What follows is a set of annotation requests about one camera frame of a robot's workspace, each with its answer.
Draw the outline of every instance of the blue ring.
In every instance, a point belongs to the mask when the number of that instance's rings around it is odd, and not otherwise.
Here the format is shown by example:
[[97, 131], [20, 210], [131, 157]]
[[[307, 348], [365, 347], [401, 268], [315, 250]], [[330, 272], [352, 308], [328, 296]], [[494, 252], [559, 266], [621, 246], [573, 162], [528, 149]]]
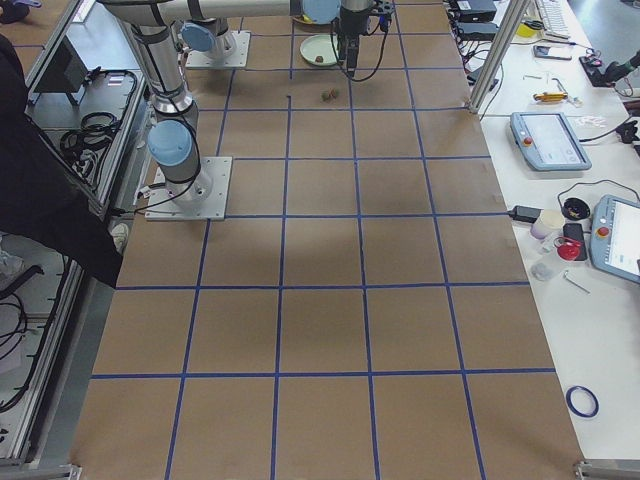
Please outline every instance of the blue ring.
[[[571, 397], [573, 395], [573, 392], [575, 391], [585, 392], [589, 397], [591, 397], [591, 400], [593, 400], [593, 404], [594, 404], [592, 411], [588, 413], [584, 413], [575, 407], [575, 405], [571, 401]], [[600, 411], [600, 403], [598, 403], [598, 399], [596, 398], [595, 394], [591, 390], [589, 390], [587, 387], [583, 387], [581, 385], [576, 385], [575, 387], [571, 387], [569, 390], [567, 390], [567, 395], [565, 396], [565, 398], [567, 399], [567, 405], [569, 407], [569, 410], [571, 410], [573, 413], [575, 413], [579, 417], [593, 418]]]

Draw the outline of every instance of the black sleeve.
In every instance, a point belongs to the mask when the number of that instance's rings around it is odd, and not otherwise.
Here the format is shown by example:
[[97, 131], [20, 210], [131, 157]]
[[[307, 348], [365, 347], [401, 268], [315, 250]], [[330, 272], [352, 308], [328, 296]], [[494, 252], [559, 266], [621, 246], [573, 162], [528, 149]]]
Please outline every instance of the black sleeve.
[[18, 55], [11, 42], [0, 35], [0, 117], [23, 113], [27, 93]]

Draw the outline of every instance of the white shoe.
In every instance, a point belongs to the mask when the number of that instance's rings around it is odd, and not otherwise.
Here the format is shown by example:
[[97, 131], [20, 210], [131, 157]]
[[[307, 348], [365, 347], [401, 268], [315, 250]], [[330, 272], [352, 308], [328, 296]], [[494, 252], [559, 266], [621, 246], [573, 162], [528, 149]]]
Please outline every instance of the white shoe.
[[129, 240], [129, 226], [126, 223], [119, 223], [111, 230], [111, 236], [113, 237], [113, 244], [116, 246], [116, 250], [122, 255]]

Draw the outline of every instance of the yellow tool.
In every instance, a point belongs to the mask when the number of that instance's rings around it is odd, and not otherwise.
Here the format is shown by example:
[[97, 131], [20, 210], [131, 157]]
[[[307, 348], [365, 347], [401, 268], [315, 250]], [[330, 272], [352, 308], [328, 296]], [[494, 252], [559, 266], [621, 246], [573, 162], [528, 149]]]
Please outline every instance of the yellow tool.
[[567, 92], [543, 92], [533, 95], [536, 102], [561, 102], [566, 100], [569, 95]]

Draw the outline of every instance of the blue joint cap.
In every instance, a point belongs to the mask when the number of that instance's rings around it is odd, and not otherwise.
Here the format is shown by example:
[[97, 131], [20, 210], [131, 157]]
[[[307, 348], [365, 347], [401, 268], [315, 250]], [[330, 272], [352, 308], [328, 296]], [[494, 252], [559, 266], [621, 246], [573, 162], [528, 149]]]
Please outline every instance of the blue joint cap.
[[185, 23], [180, 33], [187, 45], [198, 52], [208, 52], [216, 41], [209, 30], [195, 23]]
[[340, 0], [302, 0], [302, 12], [318, 25], [326, 25], [340, 14]]
[[165, 120], [151, 128], [147, 138], [149, 151], [160, 165], [175, 167], [191, 153], [193, 138], [182, 123]]

